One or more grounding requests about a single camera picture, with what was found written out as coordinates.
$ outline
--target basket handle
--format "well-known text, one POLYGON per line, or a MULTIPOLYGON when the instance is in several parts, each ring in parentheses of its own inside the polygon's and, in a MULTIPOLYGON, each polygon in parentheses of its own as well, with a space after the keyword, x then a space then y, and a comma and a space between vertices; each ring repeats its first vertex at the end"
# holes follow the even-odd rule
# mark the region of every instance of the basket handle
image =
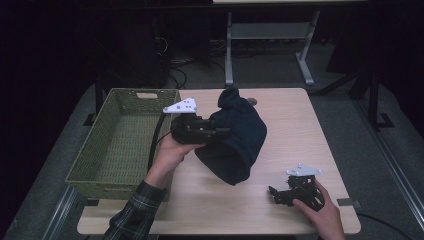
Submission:
POLYGON ((158 99, 157 93, 136 93, 140 99, 158 99))
POLYGON ((104 190, 106 192, 133 192, 134 191, 131 188, 108 188, 108 187, 105 187, 104 190))

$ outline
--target white plastic part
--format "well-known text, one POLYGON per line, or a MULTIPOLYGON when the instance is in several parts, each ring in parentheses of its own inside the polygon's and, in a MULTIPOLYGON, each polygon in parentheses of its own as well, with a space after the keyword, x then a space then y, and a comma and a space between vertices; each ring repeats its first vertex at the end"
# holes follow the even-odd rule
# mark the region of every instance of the white plastic part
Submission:
POLYGON ((196 113, 197 105, 193 97, 177 102, 163 109, 164 113, 196 113))
POLYGON ((297 167, 287 170, 286 173, 287 175, 300 177, 300 176, 319 175, 322 173, 322 170, 316 169, 313 167, 308 167, 299 163, 297 167))

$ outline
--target dark blue fabric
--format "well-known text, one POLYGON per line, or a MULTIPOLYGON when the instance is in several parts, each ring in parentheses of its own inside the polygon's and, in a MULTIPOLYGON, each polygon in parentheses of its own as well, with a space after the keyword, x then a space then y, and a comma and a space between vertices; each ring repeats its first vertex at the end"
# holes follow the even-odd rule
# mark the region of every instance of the dark blue fabric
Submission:
POLYGON ((218 112, 209 119, 214 127, 231 128, 230 137, 208 143, 195 150, 197 157, 219 178, 236 185, 250 177, 265 141, 267 128, 255 108, 240 97, 237 88, 224 90, 218 100, 218 112))

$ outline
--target gray carpet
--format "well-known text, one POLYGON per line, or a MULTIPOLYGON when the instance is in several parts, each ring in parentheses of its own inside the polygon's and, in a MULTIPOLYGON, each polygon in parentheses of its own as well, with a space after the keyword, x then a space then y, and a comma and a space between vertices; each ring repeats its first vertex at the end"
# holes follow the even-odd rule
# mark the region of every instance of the gray carpet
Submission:
MULTIPOLYGON (((301 87, 308 92, 318 90, 335 81, 340 74, 326 73, 325 68, 333 46, 312 45, 307 63, 316 84, 312 87, 303 82, 293 53, 301 45, 274 44, 265 54, 252 58, 234 59, 235 86, 239 88, 301 87)), ((214 58, 223 66, 223 57, 214 58)), ((224 72, 216 64, 209 66, 195 63, 179 68, 188 77, 187 89, 223 88, 224 72)), ((179 81, 182 75, 173 74, 179 81)), ((424 239, 422 228, 417 223, 409 206, 395 184, 385 163, 384 156, 367 123, 347 97, 351 84, 346 84, 325 97, 312 97, 311 101, 329 143, 337 166, 351 198, 361 207, 358 212, 386 221, 413 239, 424 239)), ((169 82, 167 88, 173 88, 169 82)), ((424 169, 424 141, 411 126, 396 103, 396 99, 384 88, 380 91, 380 112, 389 115, 395 128, 382 129, 387 141, 408 179, 420 196, 424 195, 421 183, 424 169)), ((16 222, 5 239, 42 239, 54 209, 65 190, 64 179, 82 145, 89 127, 83 123, 95 109, 93 87, 81 99, 52 149, 43 170, 39 174, 24 204, 16 216, 16 222)), ((87 239, 80 235, 76 225, 86 199, 77 195, 66 221, 60 226, 57 239, 87 239)), ((360 217, 362 230, 348 239, 404 239, 390 228, 367 218, 360 217)), ((316 236, 297 236, 297 239, 316 239, 316 236)))

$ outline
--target plaid sleeve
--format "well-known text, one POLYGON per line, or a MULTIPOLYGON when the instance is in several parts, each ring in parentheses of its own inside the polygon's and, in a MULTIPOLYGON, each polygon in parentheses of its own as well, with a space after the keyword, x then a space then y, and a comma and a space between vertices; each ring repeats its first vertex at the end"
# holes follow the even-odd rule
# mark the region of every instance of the plaid sleeve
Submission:
POLYGON ((143 181, 124 209, 110 220, 103 239, 147 239, 165 194, 165 190, 143 181))

